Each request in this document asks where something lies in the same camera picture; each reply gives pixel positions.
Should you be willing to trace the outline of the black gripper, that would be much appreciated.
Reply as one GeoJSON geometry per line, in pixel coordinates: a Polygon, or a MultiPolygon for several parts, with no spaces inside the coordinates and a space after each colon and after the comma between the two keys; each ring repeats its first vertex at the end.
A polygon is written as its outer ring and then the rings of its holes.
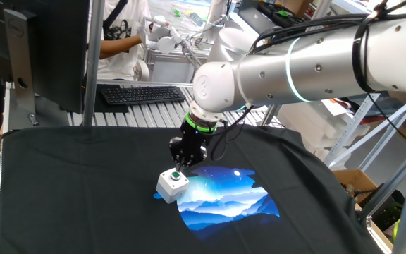
{"type": "Polygon", "coordinates": [[[176,163],[175,170],[181,172],[185,167],[191,167],[207,158],[207,149],[212,137],[208,133],[197,130],[191,125],[182,125],[180,130],[182,138],[174,137],[169,141],[169,150],[171,151],[173,161],[176,163]],[[195,145],[197,147],[187,148],[183,152],[183,142],[186,145],[195,145]]]}

